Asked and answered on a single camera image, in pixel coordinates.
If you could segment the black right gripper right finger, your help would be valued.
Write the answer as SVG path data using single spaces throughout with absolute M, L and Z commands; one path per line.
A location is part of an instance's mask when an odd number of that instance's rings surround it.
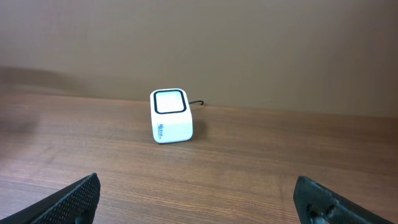
M 392 224 L 306 176 L 298 177 L 293 199 L 304 224 Z

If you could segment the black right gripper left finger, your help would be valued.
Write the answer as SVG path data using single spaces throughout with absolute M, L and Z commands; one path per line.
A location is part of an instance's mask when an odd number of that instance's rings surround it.
M 92 173 L 1 220 L 3 224 L 92 224 L 101 184 Z

